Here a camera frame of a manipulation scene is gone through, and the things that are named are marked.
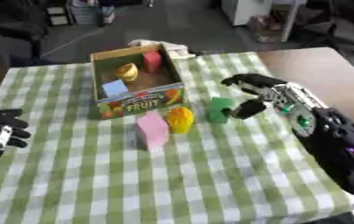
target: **cardboard box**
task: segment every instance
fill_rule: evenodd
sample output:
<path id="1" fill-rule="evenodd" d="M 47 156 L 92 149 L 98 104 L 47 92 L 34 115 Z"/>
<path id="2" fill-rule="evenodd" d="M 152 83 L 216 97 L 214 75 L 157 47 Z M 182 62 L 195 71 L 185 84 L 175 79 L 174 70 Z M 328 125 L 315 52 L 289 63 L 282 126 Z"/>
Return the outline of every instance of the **cardboard box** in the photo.
<path id="1" fill-rule="evenodd" d="M 162 65 L 157 73 L 145 69 L 143 53 L 158 51 Z M 115 71 L 128 63 L 139 70 L 137 79 L 128 83 L 129 93 L 107 97 L 102 85 L 117 80 Z M 91 54 L 96 105 L 103 119 L 142 113 L 183 102 L 184 84 L 162 45 L 148 45 Z"/>

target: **toy lemon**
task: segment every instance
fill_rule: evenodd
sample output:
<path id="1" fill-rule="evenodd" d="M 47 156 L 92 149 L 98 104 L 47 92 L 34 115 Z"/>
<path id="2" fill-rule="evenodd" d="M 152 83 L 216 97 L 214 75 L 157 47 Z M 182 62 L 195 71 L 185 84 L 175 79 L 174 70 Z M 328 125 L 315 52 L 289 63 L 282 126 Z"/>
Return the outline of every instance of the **toy lemon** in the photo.
<path id="1" fill-rule="evenodd" d="M 174 133 L 188 133 L 194 119 L 194 113 L 184 107 L 172 108 L 166 118 Z"/>
<path id="2" fill-rule="evenodd" d="M 123 65 L 116 70 L 116 76 L 123 82 L 133 82 L 138 77 L 138 68 L 133 63 Z"/>

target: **pink cube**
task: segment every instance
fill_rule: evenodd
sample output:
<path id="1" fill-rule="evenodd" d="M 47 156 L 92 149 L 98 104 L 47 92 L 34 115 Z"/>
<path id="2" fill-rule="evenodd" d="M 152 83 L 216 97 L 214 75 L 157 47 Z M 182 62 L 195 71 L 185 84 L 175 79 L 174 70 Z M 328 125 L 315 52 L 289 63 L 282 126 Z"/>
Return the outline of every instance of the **pink cube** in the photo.
<path id="1" fill-rule="evenodd" d="M 148 150 L 164 146 L 169 128 L 157 111 L 147 112 L 137 120 L 138 135 Z"/>
<path id="2" fill-rule="evenodd" d="M 162 57 L 157 51 L 145 52 L 143 54 L 145 58 L 145 67 L 151 74 L 158 71 L 160 64 L 162 63 Z"/>

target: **green checkered tablecloth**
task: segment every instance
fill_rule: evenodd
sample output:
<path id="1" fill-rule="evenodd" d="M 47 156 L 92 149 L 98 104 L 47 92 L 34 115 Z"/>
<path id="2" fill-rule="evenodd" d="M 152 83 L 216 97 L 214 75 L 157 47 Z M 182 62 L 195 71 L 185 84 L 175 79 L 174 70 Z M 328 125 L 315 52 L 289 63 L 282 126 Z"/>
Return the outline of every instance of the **green checkered tablecloth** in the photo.
<path id="1" fill-rule="evenodd" d="M 89 64 L 11 69 L 0 109 L 23 108 L 33 136 L 0 159 L 0 223 L 296 223 L 350 210 L 271 108 L 206 121 L 210 97 L 250 97 L 221 79 L 268 74 L 255 53 L 175 65 L 195 125 L 151 151 L 136 147 L 137 116 L 97 118 Z"/>

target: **blue cube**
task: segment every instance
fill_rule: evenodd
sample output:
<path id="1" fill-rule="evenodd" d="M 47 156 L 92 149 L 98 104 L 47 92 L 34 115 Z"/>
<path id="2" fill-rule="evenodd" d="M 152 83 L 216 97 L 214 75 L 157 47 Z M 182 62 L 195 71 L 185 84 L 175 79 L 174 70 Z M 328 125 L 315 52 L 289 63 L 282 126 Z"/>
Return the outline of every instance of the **blue cube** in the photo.
<path id="1" fill-rule="evenodd" d="M 103 91 L 110 98 L 115 95 L 120 95 L 122 93 L 127 93 L 128 88 L 125 86 L 122 80 L 114 80 L 112 82 L 103 84 Z"/>

